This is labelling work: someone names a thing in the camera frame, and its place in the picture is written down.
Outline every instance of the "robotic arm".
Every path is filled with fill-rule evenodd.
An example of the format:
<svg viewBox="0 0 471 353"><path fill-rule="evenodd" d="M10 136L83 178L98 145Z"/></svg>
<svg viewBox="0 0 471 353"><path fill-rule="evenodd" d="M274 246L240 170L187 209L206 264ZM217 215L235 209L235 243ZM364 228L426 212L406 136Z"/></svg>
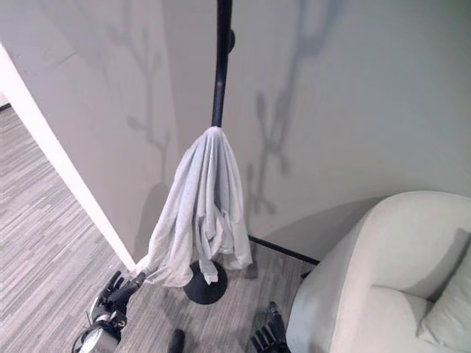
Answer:
<svg viewBox="0 0 471 353"><path fill-rule="evenodd" d="M74 342L72 353L113 353L121 340L121 330L127 324L127 303L146 279L141 272L126 282L117 271L96 298L91 309L91 326ZM82 345L76 348L78 341Z"/></svg>

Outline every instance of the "coat rack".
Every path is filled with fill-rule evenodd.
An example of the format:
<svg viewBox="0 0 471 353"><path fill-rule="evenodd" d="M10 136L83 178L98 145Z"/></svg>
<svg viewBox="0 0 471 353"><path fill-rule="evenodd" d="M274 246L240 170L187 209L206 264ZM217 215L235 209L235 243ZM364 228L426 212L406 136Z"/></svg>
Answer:
<svg viewBox="0 0 471 353"><path fill-rule="evenodd" d="M211 126L222 125L222 107L224 105L224 92L226 89L227 60L230 51L236 43L236 37L230 28L233 0L218 0L217 18L217 58L216 80L214 82L213 118ZM226 271L217 262L213 261L218 272L218 282L210 285L199 268L199 261L190 265L193 278L183 288L188 298L198 304L208 305L220 300L227 289Z"/></svg>

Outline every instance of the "hanging towel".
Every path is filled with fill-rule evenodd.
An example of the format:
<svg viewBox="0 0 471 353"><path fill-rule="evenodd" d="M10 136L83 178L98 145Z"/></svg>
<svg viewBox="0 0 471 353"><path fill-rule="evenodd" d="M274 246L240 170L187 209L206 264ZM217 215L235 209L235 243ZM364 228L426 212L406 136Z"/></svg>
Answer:
<svg viewBox="0 0 471 353"><path fill-rule="evenodd" d="M252 263L244 223L241 176L222 129L212 126L186 151L152 232L148 254L132 271L146 281L183 287L193 273L194 248L208 284L218 275L210 259L227 254L226 269Z"/></svg>

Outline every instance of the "black cable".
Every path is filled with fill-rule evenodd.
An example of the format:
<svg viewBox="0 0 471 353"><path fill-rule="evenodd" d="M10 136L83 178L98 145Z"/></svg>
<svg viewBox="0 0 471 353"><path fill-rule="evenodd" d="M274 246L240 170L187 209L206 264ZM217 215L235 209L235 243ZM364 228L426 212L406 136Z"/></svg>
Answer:
<svg viewBox="0 0 471 353"><path fill-rule="evenodd" d="M91 317L90 317L90 314L88 313L88 311L85 311L85 313L87 314L87 319L88 319L88 325L91 326Z"/></svg>
<svg viewBox="0 0 471 353"><path fill-rule="evenodd" d="M76 344L77 344L77 341L78 341L87 331L88 331L88 329L85 330L85 331L82 331L82 332L77 336L77 338L75 338L74 344L72 344L72 353L80 352L80 349L82 348L82 346L80 346L80 349L77 349L77 350L75 349L75 346L76 346Z"/></svg>

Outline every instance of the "floor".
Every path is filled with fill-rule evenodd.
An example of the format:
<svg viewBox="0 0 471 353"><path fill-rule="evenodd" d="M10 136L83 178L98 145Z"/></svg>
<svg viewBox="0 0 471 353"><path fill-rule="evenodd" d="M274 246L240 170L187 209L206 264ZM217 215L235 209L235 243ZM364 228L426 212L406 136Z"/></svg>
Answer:
<svg viewBox="0 0 471 353"><path fill-rule="evenodd" d="M12 109L0 113L3 205L0 352L69 352L85 311L123 265ZM288 318L300 274L312 265L252 244L253 265L229 273L211 306L178 288L144 285L131 298L117 352L166 352L184 329L185 352L253 352L250 335L270 300Z"/></svg>

